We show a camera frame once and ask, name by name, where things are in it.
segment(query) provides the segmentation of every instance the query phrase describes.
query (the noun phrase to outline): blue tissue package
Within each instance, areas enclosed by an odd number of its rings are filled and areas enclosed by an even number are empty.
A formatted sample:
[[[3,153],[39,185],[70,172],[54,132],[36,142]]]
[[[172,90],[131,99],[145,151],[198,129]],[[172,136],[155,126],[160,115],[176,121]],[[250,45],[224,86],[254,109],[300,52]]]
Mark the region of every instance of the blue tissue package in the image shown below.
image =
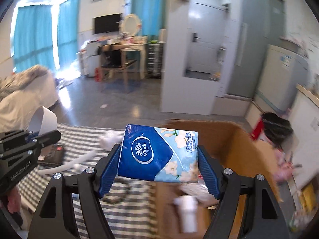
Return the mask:
[[[129,124],[118,175],[146,181],[197,183],[197,144],[195,131]]]

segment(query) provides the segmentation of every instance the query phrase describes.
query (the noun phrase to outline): curtain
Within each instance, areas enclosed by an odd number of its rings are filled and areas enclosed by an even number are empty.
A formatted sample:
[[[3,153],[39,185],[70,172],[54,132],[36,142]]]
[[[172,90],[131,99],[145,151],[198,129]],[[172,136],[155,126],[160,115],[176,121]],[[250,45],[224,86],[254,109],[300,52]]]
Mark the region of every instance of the curtain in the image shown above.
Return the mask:
[[[78,52],[78,18],[80,0],[60,4],[58,18],[58,53],[60,68],[69,68]]]
[[[132,0],[132,13],[142,22],[142,35],[157,39],[159,30],[165,28],[166,0]]]
[[[13,36],[14,65],[22,72],[36,64],[55,72],[51,5],[18,8]]]

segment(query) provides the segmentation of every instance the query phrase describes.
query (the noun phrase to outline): silver screw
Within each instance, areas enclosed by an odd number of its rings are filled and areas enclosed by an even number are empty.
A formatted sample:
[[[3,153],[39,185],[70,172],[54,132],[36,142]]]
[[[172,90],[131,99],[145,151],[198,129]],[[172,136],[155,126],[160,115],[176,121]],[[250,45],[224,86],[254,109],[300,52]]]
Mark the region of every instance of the silver screw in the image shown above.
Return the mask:
[[[60,179],[61,178],[61,173],[56,173],[55,175],[53,175],[53,178],[55,178],[56,180],[57,179]]]
[[[85,170],[86,173],[93,173],[95,169],[93,167],[89,167]]]
[[[232,169],[226,168],[224,169],[224,173],[227,175],[231,175],[232,174]]]
[[[257,179],[260,180],[260,181],[263,181],[265,179],[265,176],[262,175],[262,174],[258,174],[257,175]]]

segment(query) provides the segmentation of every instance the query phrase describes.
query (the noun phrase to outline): television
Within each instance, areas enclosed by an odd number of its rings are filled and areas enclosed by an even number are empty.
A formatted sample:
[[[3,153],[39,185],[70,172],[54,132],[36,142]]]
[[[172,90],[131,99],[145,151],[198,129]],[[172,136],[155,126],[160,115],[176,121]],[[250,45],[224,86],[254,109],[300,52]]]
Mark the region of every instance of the television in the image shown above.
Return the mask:
[[[118,32],[121,14],[105,15],[94,18],[94,34]]]

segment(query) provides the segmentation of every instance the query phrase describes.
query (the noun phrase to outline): black and white checkered cloth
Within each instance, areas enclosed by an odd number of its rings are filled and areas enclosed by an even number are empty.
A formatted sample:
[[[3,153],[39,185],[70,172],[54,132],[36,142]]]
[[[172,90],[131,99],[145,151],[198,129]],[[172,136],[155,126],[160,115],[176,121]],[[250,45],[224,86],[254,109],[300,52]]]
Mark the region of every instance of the black and white checkered cloth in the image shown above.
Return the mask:
[[[108,132],[124,134],[124,130],[111,130],[92,127],[71,127],[58,124],[61,132],[60,143],[66,152],[63,164],[92,150],[100,150],[99,137]],[[86,167],[94,167],[108,152],[99,151],[97,156],[83,163],[81,170],[70,169],[64,175],[79,174]],[[28,203],[36,208],[51,179],[51,175],[39,175],[35,168],[18,184],[20,193]],[[107,222],[116,238],[156,238],[157,222],[155,212],[155,187],[148,181],[118,177],[109,194],[100,200]],[[88,238],[83,221],[80,201],[73,198],[73,206],[81,238]]]

